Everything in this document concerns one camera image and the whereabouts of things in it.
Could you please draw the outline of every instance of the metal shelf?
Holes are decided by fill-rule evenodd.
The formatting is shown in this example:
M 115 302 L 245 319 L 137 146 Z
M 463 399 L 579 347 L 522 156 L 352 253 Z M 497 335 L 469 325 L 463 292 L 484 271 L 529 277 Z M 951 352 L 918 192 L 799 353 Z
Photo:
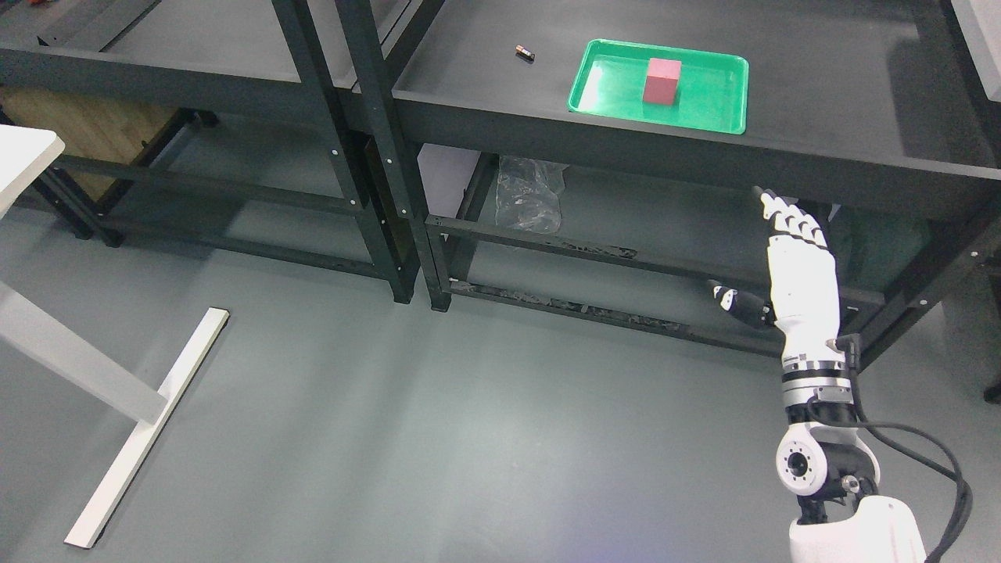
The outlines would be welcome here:
M 410 300 L 418 260 L 405 223 L 385 213 L 388 192 L 360 132 L 365 115 L 332 3 L 162 0 L 104 52 L 32 43 L 35 28 L 80 1 L 3 14 L 0 29 L 21 27 L 2 35 L 0 83 L 190 108 L 204 125 L 169 165 L 59 158 L 70 170 L 135 182 L 120 207 L 97 214 L 53 180 L 89 227 L 111 241 L 124 228 L 372 275 L 397 302 Z M 380 50 L 408 57 L 439 5 L 376 0 Z M 209 112 L 239 116 L 209 128 Z M 338 237 L 347 243 L 333 243 Z
M 450 2 L 393 96 L 407 138 L 420 142 L 955 219 L 1001 184 L 1001 171 L 952 53 L 931 47 L 944 33 L 935 9 L 883 0 Z M 568 111 L 594 38 L 745 57 L 747 132 Z M 520 43 L 537 52 L 534 64 L 515 56 Z
M 565 293 L 556 301 L 515 296 L 512 292 L 533 283 L 531 275 L 521 283 L 507 276 L 504 288 L 480 278 L 481 284 L 470 284 L 466 275 L 472 275 L 470 262 L 476 259 L 470 244 L 444 243 L 441 234 L 751 284 L 761 284 L 763 262 L 752 256 L 761 254 L 764 239 L 747 256 L 715 263 L 705 257 L 693 263 L 693 251 L 684 247 L 691 230 L 665 229 L 666 240 L 654 243 L 650 240 L 658 236 L 651 235 L 647 244 L 653 249 L 631 246 L 635 242 L 623 224 L 658 214 L 669 222 L 685 218 L 688 207 L 677 201 L 668 211 L 659 204 L 642 207 L 668 199 L 671 182 L 635 194 L 634 203 L 615 197 L 623 181 L 608 182 L 604 200 L 624 208 L 625 223 L 596 218 L 600 226 L 584 236 L 513 234 L 484 220 L 428 215 L 413 143 L 715 186 L 701 189 L 729 192 L 730 200 L 744 198 L 757 184 L 819 208 L 843 205 L 844 214 L 835 215 L 840 224 L 830 232 L 848 240 L 839 256 L 843 302 L 870 307 L 843 319 L 842 329 L 862 333 L 867 363 L 975 267 L 985 250 L 1001 243 L 1001 129 L 994 126 L 1001 121 L 997 108 L 985 105 L 982 88 L 972 87 L 972 61 L 948 0 L 448 2 L 398 79 L 380 68 L 373 26 L 365 21 L 370 14 L 353 9 L 349 17 L 351 24 L 343 29 L 397 212 L 413 210 L 411 228 L 418 240 L 426 229 L 429 248 L 418 248 L 425 270 L 437 273 L 428 283 L 434 309 L 445 310 L 448 295 L 466 295 L 640 330 L 658 326 L 656 319 L 634 324 L 629 312 L 610 317 L 584 314 L 585 305 L 568 310 L 561 304 L 574 300 Z M 743 56 L 751 68 L 746 133 L 571 113 L 567 96 L 585 46 L 596 38 Z M 518 44 L 537 53 L 535 63 L 516 56 Z M 573 206 L 572 190 L 566 193 Z M 477 197 L 468 191 L 466 196 L 464 208 L 478 208 L 469 205 Z M 696 255 L 706 248 L 721 253 L 733 248 L 716 236 L 713 225 L 757 244 L 754 227 L 744 228 L 742 220 L 736 225 L 741 228 L 724 224 L 715 216 L 719 211 L 707 203 L 698 211 L 701 217 L 692 219 L 696 224 L 689 222 L 709 239 Z M 569 221 L 568 230 L 574 228 Z M 870 299 L 871 293 L 878 299 Z
M 375 0 L 387 56 L 405 59 L 441 0 Z M 138 99 L 302 123 L 315 121 L 316 100 L 300 84 L 274 7 L 266 0 L 162 0 L 105 52 L 40 47 L 35 33 L 72 7 L 17 6 L 0 17 L 0 82 L 95 96 Z M 363 111 L 332 3 L 307 2 L 316 40 L 354 130 Z

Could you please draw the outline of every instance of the white table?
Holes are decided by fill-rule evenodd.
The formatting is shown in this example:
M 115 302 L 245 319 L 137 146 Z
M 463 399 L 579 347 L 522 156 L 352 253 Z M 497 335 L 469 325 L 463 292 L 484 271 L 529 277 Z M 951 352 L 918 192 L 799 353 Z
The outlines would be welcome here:
M 52 131 L 0 125 L 0 217 L 65 147 Z M 93 547 L 228 318 L 210 308 L 154 390 L 0 282 L 0 338 L 136 421 L 66 543 Z

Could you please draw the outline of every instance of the wooden panel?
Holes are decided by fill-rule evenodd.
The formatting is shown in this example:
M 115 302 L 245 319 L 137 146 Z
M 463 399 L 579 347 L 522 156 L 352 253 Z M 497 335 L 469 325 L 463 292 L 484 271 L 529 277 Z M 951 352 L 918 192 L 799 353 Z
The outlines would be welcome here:
M 167 123 L 175 109 L 148 103 L 51 92 L 0 88 L 4 113 L 25 127 L 51 129 L 66 142 L 66 153 L 127 164 Z M 72 172 L 95 201 L 114 178 Z

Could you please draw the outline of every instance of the black shelf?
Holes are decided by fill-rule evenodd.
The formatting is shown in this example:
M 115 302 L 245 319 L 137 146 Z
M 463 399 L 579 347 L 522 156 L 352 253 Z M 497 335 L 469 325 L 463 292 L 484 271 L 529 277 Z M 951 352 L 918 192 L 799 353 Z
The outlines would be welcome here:
M 571 166 L 564 172 L 560 229 L 539 234 L 494 224 L 496 163 L 492 155 L 480 158 L 455 217 L 427 219 L 432 239 L 449 236 L 438 252 L 444 257 L 435 262 L 450 293 L 495 298 L 491 294 L 506 291 L 506 303 L 522 306 L 574 302 L 680 324 L 715 335 L 723 346 L 774 352 L 774 334 L 731 319 L 706 287 L 717 278 L 768 296 L 769 227 L 750 190 L 735 195 L 715 186 Z M 828 232 L 839 263 L 842 323 L 856 330 L 886 305 L 884 292 L 930 236 L 920 219 L 848 207 L 837 209 Z
M 408 3 L 372 0 L 380 40 Z M 320 0 L 307 4 L 334 85 L 350 89 L 354 74 L 336 7 Z M 268 0 L 161 0 L 107 52 L 168 68 L 277 80 L 298 76 Z
M 110 211 L 55 182 L 88 227 L 109 243 L 121 239 L 116 228 L 152 232 L 371 275 L 409 302 L 418 260 L 371 165 L 376 152 L 333 3 L 162 0 L 102 52 L 33 42 L 82 1 L 4 13 L 0 30 L 21 27 L 0 34 L 0 83 L 182 108 L 199 123 L 151 166 L 60 157 L 56 165 L 71 171 L 134 182 Z M 439 5 L 373 2 L 379 49 L 408 57 Z M 105 23 L 86 31 L 103 37 Z
M 295 57 L 267 0 L 162 0 L 104 52 L 39 46 L 35 34 L 80 1 L 16 6 L 0 16 L 0 82 L 315 123 L 316 100 L 300 83 Z M 422 31 L 440 2 L 374 0 L 386 54 L 405 60 L 413 34 Z M 352 129 L 364 130 L 335 6 L 320 0 L 305 4 L 345 118 Z
M 941 16 L 926 17 L 934 9 L 884 0 L 450 2 L 393 96 L 415 141 L 955 219 L 1001 184 L 1001 172 L 951 53 L 923 40 L 943 32 Z M 595 38 L 745 57 L 747 132 L 568 111 Z M 516 44 L 536 51 L 536 62 L 515 56 Z
M 418 249 L 425 270 L 436 272 L 428 283 L 436 310 L 447 309 L 449 295 L 471 296 L 747 350 L 744 342 L 693 333 L 695 325 L 583 303 L 611 303 L 615 295 L 575 299 L 561 288 L 536 295 L 546 289 L 531 266 L 521 277 L 503 266 L 516 255 L 551 254 L 544 257 L 602 262 L 586 264 L 602 270 L 610 264 L 764 286 L 762 226 L 748 222 L 755 207 L 748 192 L 759 185 L 821 215 L 840 206 L 829 237 L 842 305 L 858 309 L 843 315 L 842 330 L 862 333 L 868 363 L 1001 243 L 1001 130 L 991 117 L 998 112 L 973 87 L 975 69 L 946 0 L 448 2 L 396 79 L 377 56 L 371 14 L 357 8 L 348 16 L 343 29 L 397 213 L 412 210 L 414 236 L 428 240 Z M 743 56 L 750 63 L 746 132 L 570 112 L 585 47 L 598 38 Z M 519 44 L 537 53 L 533 64 L 516 56 Z M 476 216 L 489 199 L 482 187 L 489 173 L 480 169 L 487 179 L 473 181 L 478 187 L 463 204 L 469 220 L 431 215 L 415 172 L 417 143 L 601 168 L 589 173 L 610 179 L 604 191 L 598 180 L 580 188 L 616 208 L 604 216 L 591 209 L 590 231 L 576 231 L 569 188 L 566 230 L 515 233 L 489 224 L 488 208 Z M 631 178 L 637 192 L 630 199 L 620 192 L 620 173 L 673 181 Z M 677 198 L 685 192 L 678 182 L 697 186 L 691 198 Z M 697 203 L 709 193 L 725 203 Z M 746 214 L 728 215 L 733 201 L 743 201 Z M 645 222 L 664 236 L 637 237 Z M 746 239 L 735 243 L 724 232 Z M 694 238 L 706 245 L 692 245 Z M 678 315 L 688 315 L 687 304 L 676 300 Z

